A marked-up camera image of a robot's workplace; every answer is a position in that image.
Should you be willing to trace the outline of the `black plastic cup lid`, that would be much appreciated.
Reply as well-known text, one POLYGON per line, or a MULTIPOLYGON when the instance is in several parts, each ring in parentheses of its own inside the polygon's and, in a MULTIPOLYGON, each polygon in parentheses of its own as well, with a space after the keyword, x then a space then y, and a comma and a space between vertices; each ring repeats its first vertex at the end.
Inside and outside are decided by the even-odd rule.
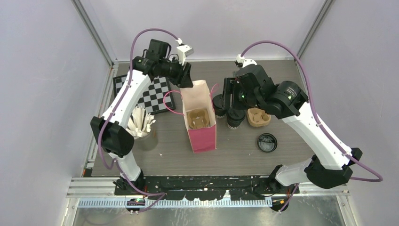
POLYGON ((213 97, 212 104, 214 110, 223 111, 224 110, 224 96, 223 94, 219 94, 213 97))

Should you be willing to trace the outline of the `black paper coffee cup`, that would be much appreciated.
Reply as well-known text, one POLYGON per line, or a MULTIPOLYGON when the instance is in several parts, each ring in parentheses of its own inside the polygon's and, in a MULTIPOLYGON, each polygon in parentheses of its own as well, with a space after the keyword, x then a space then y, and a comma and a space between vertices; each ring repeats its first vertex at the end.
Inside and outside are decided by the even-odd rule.
POLYGON ((223 108, 223 95, 219 94, 213 97, 212 104, 216 118, 223 118, 227 110, 223 108))

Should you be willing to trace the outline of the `paper cakes gift bag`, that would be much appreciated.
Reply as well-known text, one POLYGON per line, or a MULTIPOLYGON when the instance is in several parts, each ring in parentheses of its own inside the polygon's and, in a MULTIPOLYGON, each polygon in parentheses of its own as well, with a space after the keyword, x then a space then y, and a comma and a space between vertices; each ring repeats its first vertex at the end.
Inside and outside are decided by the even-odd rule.
POLYGON ((173 91, 167 92, 162 99, 163 105, 172 113, 182 115, 194 153, 202 153, 216 149, 217 125, 212 95, 217 89, 215 84, 211 89, 205 80, 193 82, 192 88, 181 88, 178 93, 182 100, 182 112, 176 112, 166 105, 166 98, 173 91))

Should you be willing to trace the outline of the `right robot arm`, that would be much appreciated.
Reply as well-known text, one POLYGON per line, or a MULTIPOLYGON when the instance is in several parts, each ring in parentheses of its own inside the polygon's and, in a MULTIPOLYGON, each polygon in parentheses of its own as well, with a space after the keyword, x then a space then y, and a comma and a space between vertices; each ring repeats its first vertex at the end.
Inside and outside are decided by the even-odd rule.
POLYGON ((339 139, 326 135, 328 127, 322 127, 317 114, 311 111, 306 93, 292 81, 275 84, 261 65, 250 64, 234 72, 234 77, 223 81, 221 107, 243 111, 249 108, 264 110, 290 126, 311 148, 314 155, 303 162, 292 165, 278 165, 268 178, 268 187, 274 193, 281 193, 292 184, 311 182, 330 189, 346 184, 353 171, 351 165, 362 157, 359 148, 343 145, 339 139))

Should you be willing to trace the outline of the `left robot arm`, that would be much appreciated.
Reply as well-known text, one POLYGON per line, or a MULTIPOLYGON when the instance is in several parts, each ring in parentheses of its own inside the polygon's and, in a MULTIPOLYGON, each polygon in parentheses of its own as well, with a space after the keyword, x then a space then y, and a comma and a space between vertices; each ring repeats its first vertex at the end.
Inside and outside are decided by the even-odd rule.
POLYGON ((109 108, 102 116, 94 116, 90 122, 99 153, 107 153, 112 158, 112 163, 106 167, 111 169, 116 165, 119 168, 120 178, 116 185, 133 195, 140 194, 145 185, 144 173, 132 151, 134 136, 126 130, 133 109, 156 77, 166 77, 179 88, 193 87, 191 64, 186 62, 186 58, 194 52, 193 47, 180 39, 177 42, 177 56, 169 59, 171 45, 152 39, 141 56, 130 60, 127 77, 109 108))

